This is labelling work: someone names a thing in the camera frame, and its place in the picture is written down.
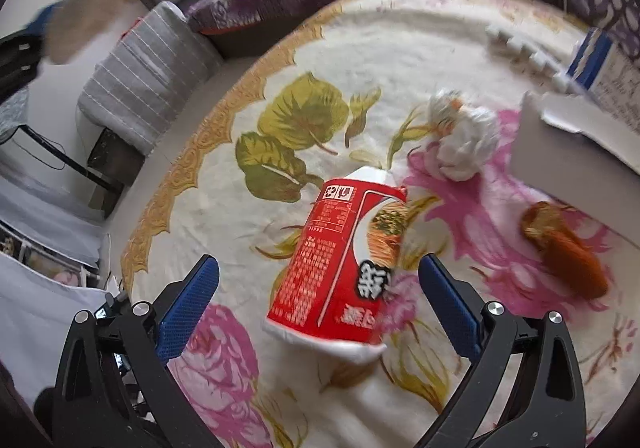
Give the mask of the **orange carrot-shaped scrap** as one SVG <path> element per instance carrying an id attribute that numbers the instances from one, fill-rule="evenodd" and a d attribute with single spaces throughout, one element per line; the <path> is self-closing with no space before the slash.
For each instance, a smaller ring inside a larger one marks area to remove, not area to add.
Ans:
<path id="1" fill-rule="evenodd" d="M 596 300 L 608 292 L 600 260 L 570 230 L 558 206 L 546 201 L 533 204 L 521 216 L 520 231 L 548 272 L 575 294 Z"/>

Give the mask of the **red instant noodle cup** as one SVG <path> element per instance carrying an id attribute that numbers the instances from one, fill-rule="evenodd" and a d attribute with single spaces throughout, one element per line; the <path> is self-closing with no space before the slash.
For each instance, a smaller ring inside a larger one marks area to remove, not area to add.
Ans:
<path id="1" fill-rule="evenodd" d="M 407 190 L 363 166 L 328 180 L 307 217 L 264 329 L 353 364 L 382 355 L 380 320 L 407 229 Z"/>

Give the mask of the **white cardboard box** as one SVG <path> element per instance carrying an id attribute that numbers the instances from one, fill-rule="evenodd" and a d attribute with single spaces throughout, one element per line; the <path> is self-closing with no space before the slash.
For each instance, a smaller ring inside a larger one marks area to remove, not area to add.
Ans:
<path id="1" fill-rule="evenodd" d="M 639 243 L 639 135 L 593 102 L 525 94 L 510 169 Z"/>

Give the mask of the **grey checked cushion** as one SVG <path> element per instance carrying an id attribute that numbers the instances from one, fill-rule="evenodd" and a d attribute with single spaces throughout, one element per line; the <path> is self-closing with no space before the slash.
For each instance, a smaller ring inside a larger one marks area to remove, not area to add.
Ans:
<path id="1" fill-rule="evenodd" d="M 96 66 L 78 108 L 147 156 L 221 66 L 219 52 L 192 31 L 178 6 L 161 2 Z"/>

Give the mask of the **crumpled white tissue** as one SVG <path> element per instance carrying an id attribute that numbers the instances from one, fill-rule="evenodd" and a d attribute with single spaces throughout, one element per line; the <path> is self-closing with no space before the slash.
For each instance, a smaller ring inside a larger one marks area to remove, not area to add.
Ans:
<path id="1" fill-rule="evenodd" d="M 498 113 L 456 90 L 442 90 L 431 98 L 428 120 L 437 136 L 439 171 L 453 182 L 473 178 L 498 148 Z"/>

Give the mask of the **blue-edged white printed box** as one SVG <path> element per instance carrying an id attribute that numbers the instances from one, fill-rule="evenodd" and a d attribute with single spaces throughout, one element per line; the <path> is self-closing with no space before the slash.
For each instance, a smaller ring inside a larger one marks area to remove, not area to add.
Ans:
<path id="1" fill-rule="evenodd" d="M 567 74 L 601 110 L 639 131 L 639 69 L 608 34 L 591 28 Z"/>

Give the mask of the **floral bed blanket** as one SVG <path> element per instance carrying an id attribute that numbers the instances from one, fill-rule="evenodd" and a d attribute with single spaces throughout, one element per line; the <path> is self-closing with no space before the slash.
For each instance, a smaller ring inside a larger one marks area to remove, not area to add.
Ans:
<path id="1" fill-rule="evenodd" d="M 169 168 L 122 274 L 134 300 L 152 301 L 203 254 L 218 260 L 219 289 L 168 368 L 224 446 L 414 445 L 468 368 L 418 283 L 431 252 L 511 312 L 566 318 L 589 440 L 624 402 L 639 375 L 639 252 L 563 208 L 610 288 L 588 302 L 542 268 L 518 229 L 542 194 L 513 177 L 510 159 L 522 97 L 552 85 L 495 52 L 490 24 L 562 62 L 587 31 L 538 0 L 339 0 L 262 56 Z M 498 113 L 498 148 L 466 182 L 437 164 L 428 105 L 442 90 Z M 274 338 L 262 322 L 321 185 L 365 165 L 407 188 L 409 227 L 381 322 L 386 352 L 358 367 Z"/>

